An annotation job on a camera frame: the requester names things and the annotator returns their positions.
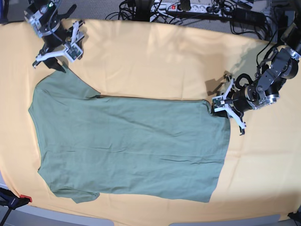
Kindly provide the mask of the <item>green T-shirt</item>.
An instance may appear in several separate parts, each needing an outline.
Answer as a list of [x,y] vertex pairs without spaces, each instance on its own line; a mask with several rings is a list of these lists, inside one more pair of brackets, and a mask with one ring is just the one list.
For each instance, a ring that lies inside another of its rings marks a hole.
[[230,121],[205,100],[104,97],[73,72],[39,82],[29,113],[38,170],[58,197],[143,194],[209,202],[230,142]]

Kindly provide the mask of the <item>yellow table cloth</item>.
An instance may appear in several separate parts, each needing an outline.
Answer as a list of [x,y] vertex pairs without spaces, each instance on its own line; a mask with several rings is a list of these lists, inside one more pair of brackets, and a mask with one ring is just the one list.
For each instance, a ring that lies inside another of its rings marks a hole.
[[[226,71],[254,75],[264,41],[197,28],[87,20],[84,56],[69,67],[109,96],[211,99]],[[102,194],[76,204],[51,193],[39,176],[40,151],[28,108],[36,84],[51,74],[32,63],[43,45],[28,23],[0,27],[0,172],[32,205],[106,218],[118,226],[285,219],[301,204],[301,77],[288,80],[277,103],[245,113],[246,133],[231,122],[225,164],[209,203]]]

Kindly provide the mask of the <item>black power adapter brick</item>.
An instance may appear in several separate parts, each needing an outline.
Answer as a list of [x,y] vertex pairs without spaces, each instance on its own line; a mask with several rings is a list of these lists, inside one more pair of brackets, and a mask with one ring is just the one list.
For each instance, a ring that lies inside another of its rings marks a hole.
[[266,17],[263,13],[235,8],[232,12],[232,19],[235,22],[253,26],[264,26]]

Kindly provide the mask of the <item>white power strip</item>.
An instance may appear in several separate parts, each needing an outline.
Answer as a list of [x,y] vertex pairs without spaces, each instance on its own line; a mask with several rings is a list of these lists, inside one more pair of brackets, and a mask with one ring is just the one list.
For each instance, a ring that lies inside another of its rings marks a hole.
[[172,14],[172,13],[188,13],[188,14],[213,14],[220,15],[222,12],[218,6],[203,5],[203,4],[190,4],[190,8],[183,7],[179,2],[155,2],[151,7],[151,12],[158,12],[163,14]]

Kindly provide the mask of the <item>black clamp right corner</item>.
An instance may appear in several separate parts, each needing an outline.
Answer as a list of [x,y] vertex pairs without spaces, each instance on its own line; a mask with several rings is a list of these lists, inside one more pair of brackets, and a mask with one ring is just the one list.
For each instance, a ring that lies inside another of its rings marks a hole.
[[301,222],[301,212],[297,211],[295,213],[291,212],[287,215],[290,219],[297,221],[297,222]]

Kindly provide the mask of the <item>blue clamp with red tip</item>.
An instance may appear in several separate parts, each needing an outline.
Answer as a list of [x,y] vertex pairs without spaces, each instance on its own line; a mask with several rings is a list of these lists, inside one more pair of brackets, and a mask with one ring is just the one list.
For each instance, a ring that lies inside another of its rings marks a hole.
[[0,188],[0,205],[7,206],[8,210],[4,215],[2,221],[0,222],[0,226],[3,226],[6,222],[8,216],[10,215],[12,210],[15,210],[19,207],[27,205],[28,203],[32,202],[32,198],[26,195],[20,195],[19,197],[16,196],[12,191]]

